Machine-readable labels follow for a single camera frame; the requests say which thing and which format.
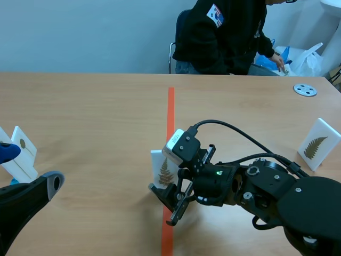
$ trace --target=chair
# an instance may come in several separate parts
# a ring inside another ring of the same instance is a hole
[[[180,33],[181,33],[181,30],[183,28],[183,25],[185,24],[185,21],[186,21],[189,13],[190,13],[190,10],[185,10],[185,11],[182,11],[179,14],[179,16],[177,17],[176,28],[175,28],[175,41],[178,40]],[[170,47],[169,47],[169,61],[168,61],[168,63],[169,63],[169,73],[170,74],[171,74],[171,59],[172,59],[172,46],[173,45],[175,45],[175,42],[171,43]]]

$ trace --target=metal plate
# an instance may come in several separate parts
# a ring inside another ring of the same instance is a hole
[[[314,87],[307,84],[296,84],[294,86],[294,91],[306,97],[313,97],[318,93]]]

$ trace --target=card with fern image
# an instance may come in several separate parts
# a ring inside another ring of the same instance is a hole
[[[161,150],[152,150],[153,184],[157,188],[166,188],[168,184],[177,184],[178,166],[166,158]]]
[[[298,153],[310,169],[315,171],[340,140],[341,135],[322,118],[318,118]]]

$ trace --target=jeans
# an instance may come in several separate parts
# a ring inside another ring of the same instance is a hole
[[[201,74],[194,69],[192,63],[185,62],[185,61],[176,62],[175,72],[177,74],[191,74],[191,75]],[[248,76],[278,76],[276,73],[272,72],[271,70],[268,70],[264,67],[257,66],[254,64],[251,65],[247,75]]]

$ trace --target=blue bag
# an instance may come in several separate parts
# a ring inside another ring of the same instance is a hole
[[[271,40],[271,43],[272,43],[272,45],[274,45],[274,44],[275,44],[275,40],[274,40],[274,39]],[[287,61],[288,61],[289,51],[290,51],[290,46],[288,46],[288,47],[284,50],[283,54],[281,54],[282,58],[284,59],[284,63],[285,63],[285,64],[286,64]],[[269,60],[269,59],[268,59],[266,56],[264,56],[264,55],[260,55],[260,56],[258,57],[258,59],[256,60],[256,63],[255,63],[255,64],[258,65],[258,66],[262,66],[262,67],[264,67],[264,68],[267,68],[267,69],[269,69],[269,70],[278,70],[277,65],[276,65],[274,62],[272,62],[271,60]]]

